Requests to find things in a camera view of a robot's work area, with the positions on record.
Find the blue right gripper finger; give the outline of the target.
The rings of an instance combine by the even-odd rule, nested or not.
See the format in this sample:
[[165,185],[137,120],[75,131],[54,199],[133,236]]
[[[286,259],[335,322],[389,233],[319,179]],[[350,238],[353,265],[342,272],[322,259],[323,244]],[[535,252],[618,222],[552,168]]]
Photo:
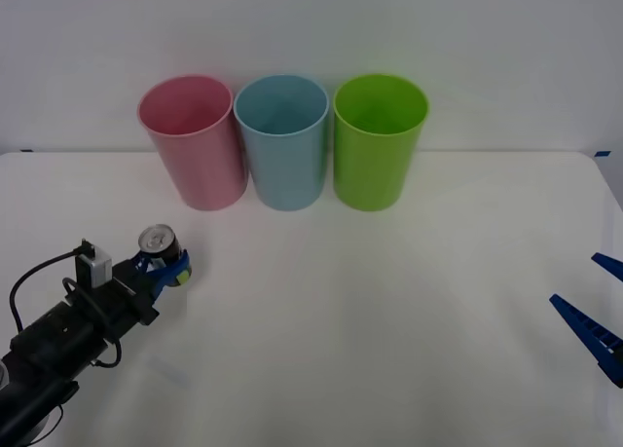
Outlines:
[[553,294],[549,301],[609,380],[621,388],[622,339],[583,314],[558,294]]
[[608,271],[614,277],[623,278],[623,263],[621,261],[601,253],[595,253],[591,257],[591,260]]

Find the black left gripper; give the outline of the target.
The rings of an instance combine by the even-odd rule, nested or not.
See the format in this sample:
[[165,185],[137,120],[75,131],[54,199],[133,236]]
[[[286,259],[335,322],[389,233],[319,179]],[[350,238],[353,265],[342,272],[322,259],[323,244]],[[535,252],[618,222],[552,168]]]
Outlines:
[[115,266],[75,263],[76,276],[65,280],[65,333],[72,343],[119,343],[137,324],[159,315],[156,297],[165,287],[185,284],[191,277],[190,256],[183,249],[173,261],[150,260],[136,253]]

